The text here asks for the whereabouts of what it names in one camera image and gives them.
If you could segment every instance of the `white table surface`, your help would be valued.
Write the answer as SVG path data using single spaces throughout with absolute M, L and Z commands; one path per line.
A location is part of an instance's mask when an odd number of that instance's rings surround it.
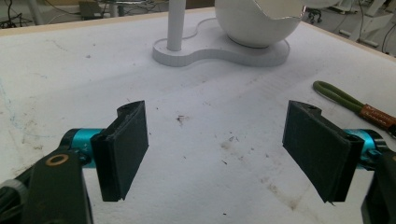
M 212 8 L 191 11 L 185 27 L 211 17 Z M 105 128 L 119 106 L 145 100 L 149 148 L 126 200 L 102 202 L 95 170 L 84 171 L 95 223 L 361 223 L 373 173 L 356 172 L 346 203 L 323 203 L 282 147 L 286 110 L 289 100 L 316 105 L 395 148 L 312 90 L 328 81 L 396 115 L 393 59 L 301 23 L 278 67 L 173 68 L 151 58 L 166 29 L 159 14 L 0 31 L 0 181 L 69 129 Z

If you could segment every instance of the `black cable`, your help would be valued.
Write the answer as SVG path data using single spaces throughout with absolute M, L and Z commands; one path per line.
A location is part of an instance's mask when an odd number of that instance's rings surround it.
M 381 49 L 381 51 L 382 51 L 383 53 L 386 53 L 386 52 L 385 52 L 385 49 L 386 49 L 386 48 L 385 48 L 385 45 L 386 45 L 385 41 L 386 41 L 388 35 L 390 34 L 390 32 L 391 32 L 395 27 L 396 27 L 396 24 L 394 24 L 394 25 L 389 29 L 389 31 L 385 34 L 384 41 L 382 42 L 382 49 Z
M 63 10 L 63 9 L 60 9 L 60 8 L 54 6 L 54 5 L 53 5 L 51 2 L 49 2 L 48 0 L 44 0 L 44 1 L 46 1 L 46 3 L 48 3 L 48 4 L 49 4 L 50 6 L 52 6 L 53 8 L 58 9 L 58 10 L 64 12 L 64 13 L 67 13 L 67 14 L 70 14 L 70 15 L 81 15 L 81 13 L 79 13 L 79 12 L 68 12 L 68 11 L 65 11 L 65 10 Z
M 364 13 L 363 13 L 363 8 L 361 7 L 361 0 L 359 2 L 359 7 L 361 8 L 361 30 L 363 29 L 363 21 L 364 21 Z M 359 31 L 359 38 L 358 38 L 358 43 L 361 42 L 361 30 Z
M 12 0 L 9 0 L 9 5 L 8 5 L 8 20 L 11 21 L 11 6 L 12 6 Z
M 106 7 L 107 7 L 107 3 L 105 3 L 105 7 L 103 8 L 103 11 L 102 11 L 102 17 L 104 17 L 104 16 L 105 16 Z

